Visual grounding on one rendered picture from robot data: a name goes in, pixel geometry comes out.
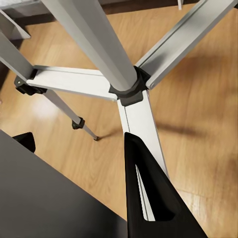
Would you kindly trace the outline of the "camera tripod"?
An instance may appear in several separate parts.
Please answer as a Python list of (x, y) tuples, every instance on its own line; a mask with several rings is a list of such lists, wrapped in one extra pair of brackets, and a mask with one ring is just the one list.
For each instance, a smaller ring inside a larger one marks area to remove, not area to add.
[[(117, 102), (124, 137), (140, 137), (169, 178), (149, 90), (238, 0), (200, 0), (135, 65), (98, 0), (41, 1), (97, 70), (32, 65), (0, 31), (0, 61), (17, 73), (15, 88), (44, 95), (95, 141), (54, 90)], [(144, 219), (156, 221), (136, 171)], [(0, 238), (128, 238), (128, 222), (0, 129)]]

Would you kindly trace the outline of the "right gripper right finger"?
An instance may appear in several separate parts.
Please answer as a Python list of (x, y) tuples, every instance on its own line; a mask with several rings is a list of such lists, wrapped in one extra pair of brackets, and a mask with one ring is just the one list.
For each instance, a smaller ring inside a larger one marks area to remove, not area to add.
[[(128, 238), (208, 238), (143, 140), (125, 132)], [(144, 219), (138, 166), (156, 221)]]

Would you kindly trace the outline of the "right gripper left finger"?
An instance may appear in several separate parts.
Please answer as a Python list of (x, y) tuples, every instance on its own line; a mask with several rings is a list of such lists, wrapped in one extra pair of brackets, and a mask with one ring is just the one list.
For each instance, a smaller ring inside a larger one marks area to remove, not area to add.
[(20, 144), (25, 146), (27, 149), (29, 149), (31, 152), (35, 152), (36, 146), (35, 141), (32, 132), (20, 134), (13, 137), (16, 141), (18, 141)]

